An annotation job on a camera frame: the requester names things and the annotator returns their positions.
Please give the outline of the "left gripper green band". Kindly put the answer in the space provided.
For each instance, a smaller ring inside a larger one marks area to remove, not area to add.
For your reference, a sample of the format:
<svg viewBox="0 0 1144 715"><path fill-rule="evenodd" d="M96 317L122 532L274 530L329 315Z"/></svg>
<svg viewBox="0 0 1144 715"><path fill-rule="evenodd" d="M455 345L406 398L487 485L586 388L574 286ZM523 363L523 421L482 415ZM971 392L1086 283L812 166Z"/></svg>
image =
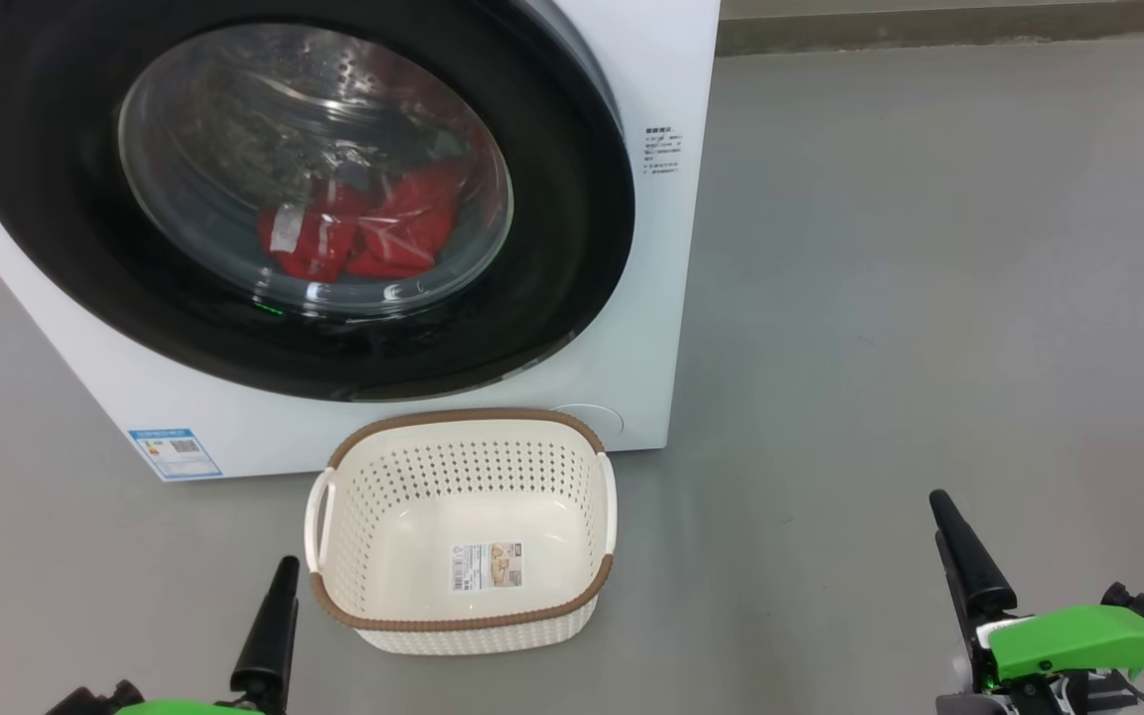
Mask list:
<svg viewBox="0 0 1144 715"><path fill-rule="evenodd" d="M292 656L297 630L300 561L281 558L231 674L235 701L149 700L116 715L264 715L285 714L289 704Z"/></svg>

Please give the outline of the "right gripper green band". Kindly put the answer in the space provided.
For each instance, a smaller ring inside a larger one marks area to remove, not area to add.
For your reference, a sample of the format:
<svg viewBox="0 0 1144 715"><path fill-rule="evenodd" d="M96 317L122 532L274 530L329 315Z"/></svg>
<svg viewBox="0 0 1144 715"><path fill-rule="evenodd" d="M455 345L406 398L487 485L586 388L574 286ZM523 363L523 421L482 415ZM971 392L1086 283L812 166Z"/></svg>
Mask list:
<svg viewBox="0 0 1144 715"><path fill-rule="evenodd" d="M956 502L934 490L929 507L958 619L982 622L968 637L970 696L1000 715L1086 715L1089 688L1118 680L1125 696L1113 710L1139 702L1129 686L1144 673L1143 615L1109 605L1007 615L1018 607L1012 585Z"/></svg>

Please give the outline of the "grey washing machine door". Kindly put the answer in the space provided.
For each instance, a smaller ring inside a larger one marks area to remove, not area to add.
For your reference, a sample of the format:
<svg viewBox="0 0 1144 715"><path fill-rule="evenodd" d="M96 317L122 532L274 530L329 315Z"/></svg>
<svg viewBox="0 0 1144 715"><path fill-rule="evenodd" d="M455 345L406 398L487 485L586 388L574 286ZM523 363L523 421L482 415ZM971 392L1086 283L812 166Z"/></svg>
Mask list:
<svg viewBox="0 0 1144 715"><path fill-rule="evenodd" d="M416 311L305 313L236 289L162 235L124 173L122 101L174 47L253 24L386 46L471 104L513 190L511 231L477 279ZM494 383L598 317L636 217L607 95L525 0L0 0L0 225L109 329L214 378L341 403Z"/></svg>

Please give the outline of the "printed label sticker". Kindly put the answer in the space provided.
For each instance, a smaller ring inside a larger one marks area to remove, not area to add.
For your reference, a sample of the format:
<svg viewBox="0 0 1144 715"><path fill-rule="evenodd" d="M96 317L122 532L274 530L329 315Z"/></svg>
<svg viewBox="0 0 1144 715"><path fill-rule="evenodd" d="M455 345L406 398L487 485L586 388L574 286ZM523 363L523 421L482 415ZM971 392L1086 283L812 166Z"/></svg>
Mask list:
<svg viewBox="0 0 1144 715"><path fill-rule="evenodd" d="M517 589L525 585L525 547L518 540L458 545L450 548L450 591Z"/></svg>

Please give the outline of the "cream perforated laundry basket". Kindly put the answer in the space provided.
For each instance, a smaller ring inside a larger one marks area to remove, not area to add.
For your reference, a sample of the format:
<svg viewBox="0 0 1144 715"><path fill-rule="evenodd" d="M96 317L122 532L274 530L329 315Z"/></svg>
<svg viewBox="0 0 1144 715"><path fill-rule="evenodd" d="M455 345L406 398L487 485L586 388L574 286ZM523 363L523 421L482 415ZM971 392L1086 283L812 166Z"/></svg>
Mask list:
<svg viewBox="0 0 1144 715"><path fill-rule="evenodd" d="M305 502L304 562L333 620L390 654L558 645L591 621L613 567L607 448L577 418L459 410L350 435ZM518 540L517 589L450 591L450 548Z"/></svg>

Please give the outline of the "white front-load washing machine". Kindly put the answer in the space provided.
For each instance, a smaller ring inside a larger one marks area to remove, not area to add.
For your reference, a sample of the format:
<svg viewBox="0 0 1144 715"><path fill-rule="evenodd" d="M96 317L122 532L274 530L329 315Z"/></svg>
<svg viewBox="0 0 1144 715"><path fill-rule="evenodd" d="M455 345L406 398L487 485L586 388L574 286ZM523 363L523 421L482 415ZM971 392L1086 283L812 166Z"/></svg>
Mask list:
<svg viewBox="0 0 1144 715"><path fill-rule="evenodd" d="M607 95L623 130L637 217L630 257L598 317L558 352L494 383L349 403L231 383L109 329L32 267L0 225L0 279L151 471L128 430L191 429L225 479L319 471L347 435L382 418L573 403L623 418L622 434L603 442L607 451L664 447L721 0L525 1L566 35Z"/></svg>

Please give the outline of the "stainless steel washer drum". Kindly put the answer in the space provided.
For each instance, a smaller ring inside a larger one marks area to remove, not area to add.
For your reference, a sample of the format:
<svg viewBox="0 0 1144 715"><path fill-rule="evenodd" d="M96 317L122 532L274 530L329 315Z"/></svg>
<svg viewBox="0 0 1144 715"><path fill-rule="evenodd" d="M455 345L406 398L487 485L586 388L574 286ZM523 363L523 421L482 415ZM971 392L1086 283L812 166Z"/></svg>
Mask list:
<svg viewBox="0 0 1144 715"><path fill-rule="evenodd" d="M327 29L222 27L146 67L121 105L119 151L140 208L205 270L260 302L368 317L440 302L477 279L513 224L511 177L492 132L448 84L386 46ZM405 170L463 159L456 225L412 279L294 279L260 247L267 207L319 182L375 202Z"/></svg>

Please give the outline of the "blue energy label sticker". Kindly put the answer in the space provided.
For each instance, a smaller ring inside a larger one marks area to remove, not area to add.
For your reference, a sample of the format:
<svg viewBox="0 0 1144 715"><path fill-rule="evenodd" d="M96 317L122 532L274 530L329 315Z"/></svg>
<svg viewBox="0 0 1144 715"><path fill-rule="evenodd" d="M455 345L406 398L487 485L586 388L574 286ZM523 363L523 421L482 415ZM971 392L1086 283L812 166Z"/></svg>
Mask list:
<svg viewBox="0 0 1144 715"><path fill-rule="evenodd" d="M128 430L141 456L162 480L212 480L223 477L217 462L197 439L194 431L182 429Z"/></svg>

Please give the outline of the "round white filter cover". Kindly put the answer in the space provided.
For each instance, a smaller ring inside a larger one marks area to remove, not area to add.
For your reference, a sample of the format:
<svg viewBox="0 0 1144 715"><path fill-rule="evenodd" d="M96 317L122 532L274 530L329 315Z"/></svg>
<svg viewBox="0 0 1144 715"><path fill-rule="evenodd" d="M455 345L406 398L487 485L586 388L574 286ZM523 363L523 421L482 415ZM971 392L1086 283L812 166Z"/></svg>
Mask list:
<svg viewBox="0 0 1144 715"><path fill-rule="evenodd" d="M578 421L598 435L599 440L604 443L615 439L623 431L623 418L614 410L601 406L601 404L559 404L554 411L577 418Z"/></svg>

